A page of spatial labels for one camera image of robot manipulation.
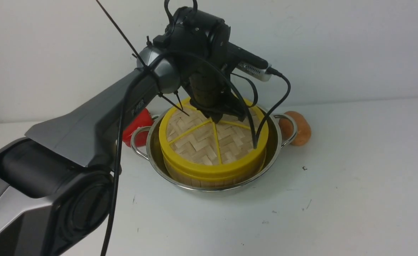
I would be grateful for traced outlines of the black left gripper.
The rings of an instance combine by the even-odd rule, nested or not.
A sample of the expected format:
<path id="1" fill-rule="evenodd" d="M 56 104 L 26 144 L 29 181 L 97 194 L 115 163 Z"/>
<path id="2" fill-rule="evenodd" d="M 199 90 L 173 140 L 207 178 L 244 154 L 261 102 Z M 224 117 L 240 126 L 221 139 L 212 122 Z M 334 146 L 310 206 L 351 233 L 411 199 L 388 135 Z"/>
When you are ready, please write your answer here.
<path id="1" fill-rule="evenodd" d="M 253 122 L 243 97 L 224 74 L 208 69 L 184 71 L 184 90 L 191 105 L 214 123 L 225 116 Z"/>

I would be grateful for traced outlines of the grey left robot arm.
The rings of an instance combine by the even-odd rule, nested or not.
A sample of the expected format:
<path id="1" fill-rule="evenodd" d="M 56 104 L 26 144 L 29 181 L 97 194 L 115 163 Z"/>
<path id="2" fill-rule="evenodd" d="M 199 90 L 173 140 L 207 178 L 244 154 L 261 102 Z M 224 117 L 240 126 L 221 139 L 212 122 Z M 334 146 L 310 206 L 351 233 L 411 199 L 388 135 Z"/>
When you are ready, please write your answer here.
<path id="1" fill-rule="evenodd" d="M 252 118 L 229 79 L 230 26 L 197 3 L 136 53 L 137 67 L 72 112 L 33 125 L 0 149 L 0 256 L 59 256 L 113 228 L 122 135 L 156 96 L 185 88 L 204 115 Z"/>

